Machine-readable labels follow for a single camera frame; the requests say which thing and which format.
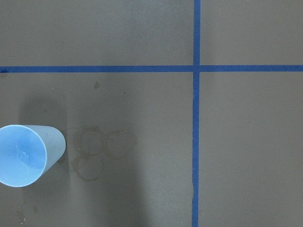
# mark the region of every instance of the cup opening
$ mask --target cup opening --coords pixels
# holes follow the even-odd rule
[[[36,181],[46,165],[46,148],[40,136],[23,125],[0,129],[0,182],[22,187]]]

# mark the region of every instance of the blue tape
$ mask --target blue tape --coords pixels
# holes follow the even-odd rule
[[[199,102],[200,102],[200,16],[201,0],[194,1],[194,71],[193,71],[193,200],[192,227],[199,226]]]
[[[302,72],[303,65],[201,65],[200,72]]]
[[[159,66],[7,66],[1,67],[5,73],[37,72],[192,72],[191,65]]]
[[[194,72],[193,96],[193,201],[192,201],[192,227],[199,225],[199,102],[200,102],[200,72]]]

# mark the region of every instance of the gray surface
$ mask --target gray surface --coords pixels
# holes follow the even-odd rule
[[[302,226],[302,76],[201,75],[200,226]]]
[[[0,226],[190,226],[191,73],[3,74],[0,106],[0,126],[68,147],[36,183],[0,184]]]
[[[193,9],[187,0],[2,0],[0,65],[190,65]]]
[[[201,64],[302,64],[301,0],[203,0]]]

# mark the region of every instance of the water stain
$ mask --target water stain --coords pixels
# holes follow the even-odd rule
[[[94,88],[95,89],[98,89],[100,87],[100,83],[97,81],[96,83],[95,83],[95,85],[94,85]]]
[[[130,131],[115,131],[107,138],[106,156],[113,159],[122,159],[128,156],[129,152],[137,144],[137,137]]]
[[[84,182],[98,180],[104,170],[103,160],[95,157],[102,151],[104,138],[104,133],[97,126],[83,128],[74,134],[74,147],[79,155],[72,160],[71,166]]]
[[[71,161],[71,169],[84,182],[96,181],[104,171],[101,153],[111,159],[122,159],[128,156],[137,144],[137,137],[128,130],[114,131],[109,134],[102,132],[98,126],[82,126],[68,128],[77,131],[73,135],[73,146],[78,155]],[[57,162],[66,163],[67,151]]]
[[[33,210],[35,213],[38,213],[38,207],[37,206],[33,206]]]
[[[22,227],[26,226],[26,220],[25,220],[25,215],[23,213],[22,206],[17,207],[16,216],[18,217],[20,226],[22,226]]]

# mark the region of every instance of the light blue plastic cup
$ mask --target light blue plastic cup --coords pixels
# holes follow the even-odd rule
[[[23,187],[35,182],[64,153],[62,133],[50,126],[8,125],[0,129],[0,182]]]

